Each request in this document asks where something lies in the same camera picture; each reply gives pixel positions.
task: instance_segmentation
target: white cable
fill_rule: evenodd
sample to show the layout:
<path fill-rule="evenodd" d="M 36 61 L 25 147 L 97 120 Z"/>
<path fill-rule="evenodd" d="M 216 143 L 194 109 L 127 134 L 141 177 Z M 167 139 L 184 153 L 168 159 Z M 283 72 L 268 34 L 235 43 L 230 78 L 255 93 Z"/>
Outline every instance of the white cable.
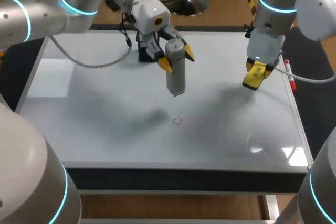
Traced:
<path fill-rule="evenodd" d="M 336 74 L 334 74 L 332 77 L 328 78 L 328 79 L 325 79 L 325 80 L 313 80 L 313 79 L 308 79 L 308 78 L 304 78 L 304 77 L 300 77 L 300 76 L 297 76 L 295 74 L 292 74 L 292 73 L 288 73 L 278 67 L 274 67 L 275 70 L 279 71 L 280 73 L 282 74 L 285 74 L 289 77 L 293 77 L 294 79 L 296 80 L 299 80 L 299 81 L 304 81 L 304 82 L 308 82 L 308 83 L 315 83 L 315 84 L 324 84 L 324 83 L 328 83 L 328 82 L 331 82 L 331 81 L 334 81 L 336 80 Z"/>
<path fill-rule="evenodd" d="M 77 65 L 80 65 L 84 68 L 105 68 L 105 67 L 109 67 L 109 66 L 112 66 L 114 64 L 117 64 L 118 62 L 122 61 L 123 59 L 125 59 L 131 52 L 132 50 L 132 47 L 128 47 L 128 50 L 127 52 L 121 56 L 119 59 L 117 60 L 114 60 L 112 62 L 109 62 L 109 63 L 105 63 L 105 64 L 100 64 L 100 65 L 88 65 L 88 64 L 84 64 L 76 59 L 74 59 L 72 56 L 70 56 L 70 54 L 68 54 L 64 49 L 63 47 L 57 42 L 57 40 L 53 37 L 53 36 L 50 36 L 49 37 L 51 39 L 51 41 L 55 44 L 55 46 L 69 59 L 71 60 L 72 62 L 76 63 Z"/>

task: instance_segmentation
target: red marker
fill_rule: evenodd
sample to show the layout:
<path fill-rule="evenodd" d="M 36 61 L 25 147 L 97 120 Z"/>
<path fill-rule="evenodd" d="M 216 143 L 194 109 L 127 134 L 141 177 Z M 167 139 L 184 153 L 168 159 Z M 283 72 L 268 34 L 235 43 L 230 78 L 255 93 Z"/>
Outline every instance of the red marker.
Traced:
<path fill-rule="evenodd" d="M 290 68 L 289 60 L 284 60 L 283 62 L 285 63 L 286 71 L 290 74 L 293 74 L 292 69 Z M 292 88 L 292 91 L 295 92 L 296 91 L 296 84 L 295 84 L 294 78 L 291 77 L 291 76 L 288 76 L 288 79 L 289 79 L 289 83 L 290 83 L 290 87 Z"/>

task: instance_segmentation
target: small drawn circle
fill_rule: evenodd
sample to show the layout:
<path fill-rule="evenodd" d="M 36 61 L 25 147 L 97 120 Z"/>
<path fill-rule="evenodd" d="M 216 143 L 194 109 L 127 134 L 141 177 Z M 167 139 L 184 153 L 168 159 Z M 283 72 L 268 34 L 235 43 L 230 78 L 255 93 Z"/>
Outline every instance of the small drawn circle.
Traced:
<path fill-rule="evenodd" d="M 182 123 L 182 118 L 175 118 L 172 123 L 179 126 Z"/>

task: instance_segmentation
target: whiteboard surface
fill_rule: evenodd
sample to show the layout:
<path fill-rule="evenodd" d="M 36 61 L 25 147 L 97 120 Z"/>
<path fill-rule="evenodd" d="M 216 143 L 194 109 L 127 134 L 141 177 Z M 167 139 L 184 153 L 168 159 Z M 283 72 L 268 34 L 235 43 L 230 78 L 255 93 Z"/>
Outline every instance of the whiteboard surface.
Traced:
<path fill-rule="evenodd" d="M 48 40 L 20 114 L 68 168 L 306 171 L 312 161 L 287 77 L 275 71 L 251 91 L 242 86 L 243 33 L 182 34 L 196 61 L 186 61 L 181 96 L 170 95 L 156 63 L 138 62 L 134 32 L 131 54 L 103 69 L 74 65 Z M 87 64 L 127 51 L 117 31 L 56 38 Z"/>

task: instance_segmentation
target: chair base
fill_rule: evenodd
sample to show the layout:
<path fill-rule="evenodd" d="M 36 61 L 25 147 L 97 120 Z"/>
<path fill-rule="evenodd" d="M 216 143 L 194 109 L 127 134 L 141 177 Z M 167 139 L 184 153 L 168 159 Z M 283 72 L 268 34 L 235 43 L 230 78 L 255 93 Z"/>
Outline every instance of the chair base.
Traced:
<path fill-rule="evenodd" d="M 181 16 L 195 16 L 208 10 L 209 0 L 173 0 L 169 10 Z"/>

